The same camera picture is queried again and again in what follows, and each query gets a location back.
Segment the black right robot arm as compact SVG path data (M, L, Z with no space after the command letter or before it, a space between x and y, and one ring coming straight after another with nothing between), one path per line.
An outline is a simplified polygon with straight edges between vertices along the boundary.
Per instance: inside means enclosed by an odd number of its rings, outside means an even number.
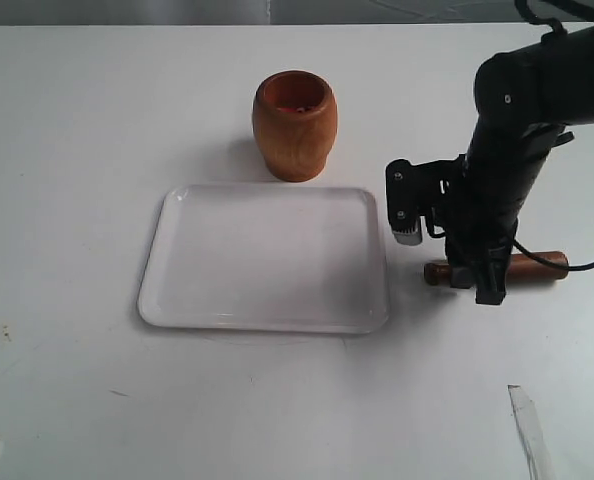
M476 302L499 305L518 215L548 155L570 141L569 127L594 124L594 26L494 55L474 99L473 137L448 182L445 250L469 269Z

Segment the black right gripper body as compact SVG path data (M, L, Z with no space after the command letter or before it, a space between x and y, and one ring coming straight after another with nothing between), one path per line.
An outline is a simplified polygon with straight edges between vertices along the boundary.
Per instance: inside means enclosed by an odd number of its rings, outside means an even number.
M532 160L520 155L460 155L442 167L445 253L456 269L505 273L518 215L532 188Z

